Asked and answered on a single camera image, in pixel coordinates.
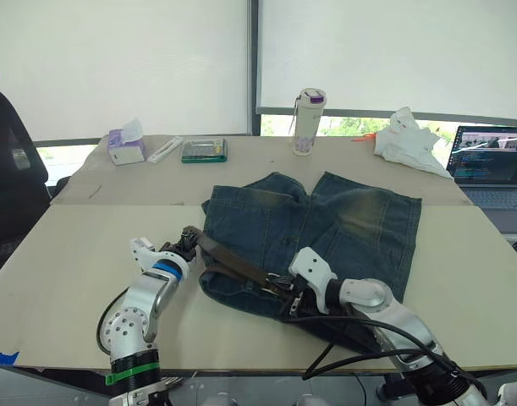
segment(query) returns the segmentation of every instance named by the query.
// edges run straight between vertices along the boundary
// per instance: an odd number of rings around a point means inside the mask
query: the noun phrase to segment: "white water bottle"
[[[295,99],[295,131],[292,143],[294,154],[311,154],[326,101],[326,92],[313,88],[302,90]]]

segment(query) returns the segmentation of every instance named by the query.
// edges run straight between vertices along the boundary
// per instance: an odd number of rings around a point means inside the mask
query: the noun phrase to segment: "blue ring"
[[[172,268],[170,265],[162,264],[161,262],[157,262],[155,265],[153,265],[153,268],[171,273],[177,278],[178,281],[180,281],[181,277],[183,277],[183,275],[181,275],[176,269]]]

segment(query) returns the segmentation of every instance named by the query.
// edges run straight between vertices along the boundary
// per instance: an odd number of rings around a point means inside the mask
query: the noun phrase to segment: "tissue box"
[[[124,143],[121,131],[121,129],[112,129],[107,139],[107,153],[113,163],[124,165],[125,163],[143,162],[146,159],[143,139]]]

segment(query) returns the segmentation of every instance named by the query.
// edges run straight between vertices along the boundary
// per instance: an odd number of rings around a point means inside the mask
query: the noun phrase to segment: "laptop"
[[[516,127],[458,127],[446,168],[501,233],[517,233]]]

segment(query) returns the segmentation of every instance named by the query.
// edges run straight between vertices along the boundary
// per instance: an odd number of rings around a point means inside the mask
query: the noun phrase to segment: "desk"
[[[171,137],[144,137],[150,155]],[[107,138],[53,204],[199,205],[214,184],[244,186],[279,171],[300,181],[310,193],[325,171],[356,182],[423,198],[424,205],[472,206],[453,180],[385,161],[373,155],[374,142],[344,137],[316,141],[310,156],[292,153],[287,137],[228,137],[225,163],[183,164],[180,148],[157,164],[116,167],[106,153]]]
[[[129,239],[159,246],[203,221],[198,206],[52,206],[0,271],[0,352],[19,351],[22,366],[109,368],[96,322],[139,273]],[[295,326],[207,298],[196,279],[161,317],[162,368],[303,370],[325,346]],[[517,255],[479,208],[423,207],[404,302],[461,366],[517,366]],[[351,354],[336,348],[328,359]],[[386,359],[353,368],[393,369]]]

